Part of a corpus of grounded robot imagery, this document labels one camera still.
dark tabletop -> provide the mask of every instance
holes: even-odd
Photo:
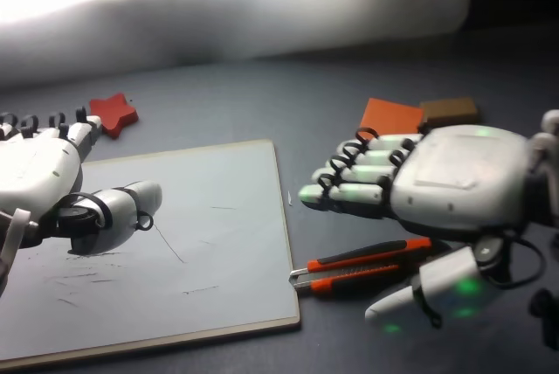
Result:
[[[286,204],[293,265],[409,234],[393,221],[311,211],[299,188],[352,137],[369,97],[418,105],[421,100],[472,96],[484,122],[530,136],[542,114],[559,107],[557,56],[549,49],[472,55],[468,42],[452,53],[407,59],[276,59],[192,66],[87,83],[5,93],[2,109],[42,122],[51,111],[71,114],[92,98],[124,92],[140,121],[117,141],[103,137],[89,160],[239,142],[273,141]],[[553,231],[532,227],[546,247]],[[516,270],[523,255],[515,255]],[[549,373],[559,354],[542,346],[531,294],[557,287],[559,266],[543,280],[504,294],[465,327],[423,336],[383,336],[363,320],[372,297],[300,300],[300,329],[57,367],[101,373]]]

black cable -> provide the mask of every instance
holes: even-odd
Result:
[[[527,285],[531,282],[539,280],[542,277],[542,275],[545,273],[545,270],[546,270],[546,260],[545,260],[545,257],[543,256],[542,251],[540,249],[538,249],[533,243],[531,243],[531,242],[529,242],[525,239],[521,239],[520,237],[511,237],[511,236],[507,236],[506,234],[502,234],[502,235],[500,235],[500,237],[502,237],[505,241],[511,241],[511,242],[516,243],[518,245],[524,246],[527,249],[530,249],[539,258],[540,266],[538,267],[538,270],[533,275],[531,275],[527,278],[524,278],[522,280],[513,280],[511,282],[498,282],[497,280],[493,279],[490,276],[487,276],[486,279],[494,287],[497,287],[498,289],[503,289],[503,290],[523,287],[523,286],[525,286],[525,285]]]

robotic arm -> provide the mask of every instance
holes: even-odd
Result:
[[[0,294],[19,248],[61,237],[70,240],[69,253],[104,253],[153,225],[162,202],[154,182],[79,192],[81,164],[100,136],[101,122],[84,108],[76,120],[67,125],[63,114],[53,115],[49,128],[39,128],[31,115],[17,129],[14,114],[0,114]]]
[[[408,287],[372,304],[369,322],[387,331],[439,329],[542,275],[542,253],[521,235],[530,222],[559,226],[559,110],[544,115],[542,131],[528,140],[474,125],[427,135],[378,136],[360,128],[315,171],[315,184],[300,191],[310,208],[393,218],[408,232],[466,243],[422,265]],[[511,279],[513,245],[537,254],[536,273]],[[543,290],[531,312],[543,320],[545,343],[557,349],[559,300]]]

white board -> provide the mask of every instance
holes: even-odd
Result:
[[[17,254],[0,368],[299,322],[271,142],[87,163],[82,191],[139,180],[163,191],[149,232],[93,257],[67,239]]]

red star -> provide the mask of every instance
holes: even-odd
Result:
[[[124,93],[117,93],[106,100],[92,99],[89,101],[91,114],[101,118],[103,131],[116,139],[124,127],[138,121],[136,109],[126,103]]]

